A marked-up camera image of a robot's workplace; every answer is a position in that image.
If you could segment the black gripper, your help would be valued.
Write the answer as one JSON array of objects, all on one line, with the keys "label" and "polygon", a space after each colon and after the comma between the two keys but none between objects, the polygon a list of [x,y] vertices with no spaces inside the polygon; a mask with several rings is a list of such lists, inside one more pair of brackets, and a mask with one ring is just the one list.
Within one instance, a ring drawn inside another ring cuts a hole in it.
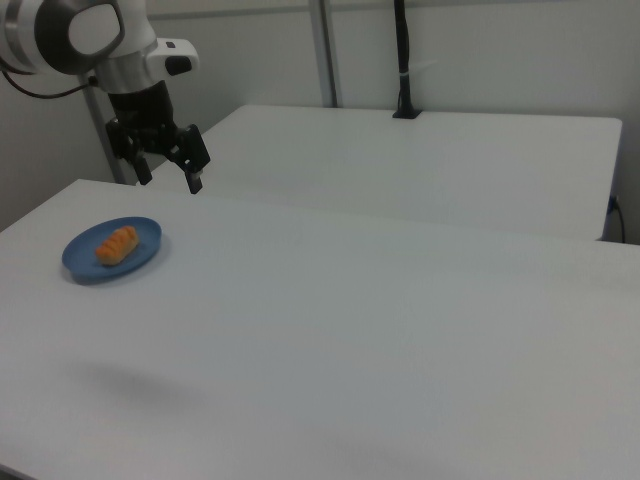
[{"label": "black gripper", "polygon": [[144,150],[162,153],[182,170],[190,193],[199,193],[202,172],[211,158],[196,125],[176,126],[166,82],[108,98],[115,114],[105,125],[112,152],[133,168],[138,182],[147,185],[152,180]]}]

